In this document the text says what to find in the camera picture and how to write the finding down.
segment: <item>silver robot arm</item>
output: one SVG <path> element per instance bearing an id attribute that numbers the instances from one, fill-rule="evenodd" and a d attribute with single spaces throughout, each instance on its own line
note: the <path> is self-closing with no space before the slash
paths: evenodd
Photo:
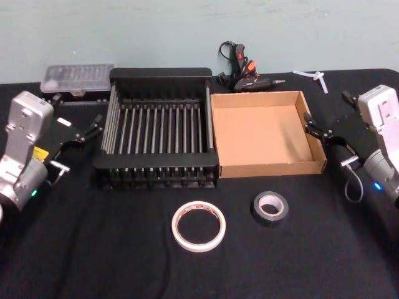
<path id="1" fill-rule="evenodd" d="M 0 160 L 0 224 L 7 207 L 21 211 L 46 179 L 47 169 L 32 157 L 36 141 L 49 128 L 54 109 L 29 92 L 12 99 L 6 150 Z"/>
<path id="2" fill-rule="evenodd" d="M 380 85 L 359 96 L 363 121 L 376 134 L 379 148 L 364 163 L 366 173 L 399 207 L 399 101 L 396 90 Z"/>

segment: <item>blue led light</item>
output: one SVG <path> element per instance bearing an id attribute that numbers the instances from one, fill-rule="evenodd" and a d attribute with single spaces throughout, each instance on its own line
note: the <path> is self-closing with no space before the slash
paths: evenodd
<path id="1" fill-rule="evenodd" d="M 379 183 L 374 182 L 374 189 L 381 191 L 382 190 L 382 186 Z"/>

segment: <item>plastic storage case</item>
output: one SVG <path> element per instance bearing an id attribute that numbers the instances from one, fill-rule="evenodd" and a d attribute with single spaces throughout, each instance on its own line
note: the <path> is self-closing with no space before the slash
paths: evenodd
<path id="1" fill-rule="evenodd" d="M 97 178 L 106 189 L 215 187 L 212 71 L 113 69 Z"/>
<path id="2" fill-rule="evenodd" d="M 71 93 L 74 97 L 86 92 L 109 92 L 112 69 L 113 64 L 51 65 L 40 90 L 42 93 Z"/>

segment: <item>black tablecloth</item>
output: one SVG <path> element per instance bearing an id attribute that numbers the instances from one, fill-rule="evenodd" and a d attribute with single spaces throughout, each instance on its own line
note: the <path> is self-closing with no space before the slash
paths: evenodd
<path id="1" fill-rule="evenodd" d="M 325 73 L 329 94 L 311 78 L 274 74 L 303 90 L 310 111 L 327 125 L 351 112 L 342 90 L 399 87 L 391 70 Z M 38 84 L 0 85 L 1 126 L 11 98 Z M 63 106 L 59 115 L 85 127 L 106 105 Z M 0 136 L 4 147 L 5 134 Z M 224 179 L 217 189 L 101 191 L 90 184 L 90 147 L 64 159 L 72 168 L 53 189 L 42 188 L 21 214 L 2 253 L 0 298 L 392 298 L 399 294 L 399 212 L 368 187 L 353 206 L 332 167 L 322 175 Z M 275 191 L 289 203 L 283 226 L 254 221 L 257 194 Z M 204 200 L 227 222 L 222 243 L 194 254 L 176 244 L 171 218 L 182 204 Z M 193 213 L 183 233 L 203 240 L 217 222 Z"/>

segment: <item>open cardboard tray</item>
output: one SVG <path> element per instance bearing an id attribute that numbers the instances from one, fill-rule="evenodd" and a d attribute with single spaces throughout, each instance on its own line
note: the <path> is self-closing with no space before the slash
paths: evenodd
<path id="1" fill-rule="evenodd" d="M 304 131 L 302 92 L 211 95 L 220 178 L 319 174 L 319 140 Z"/>

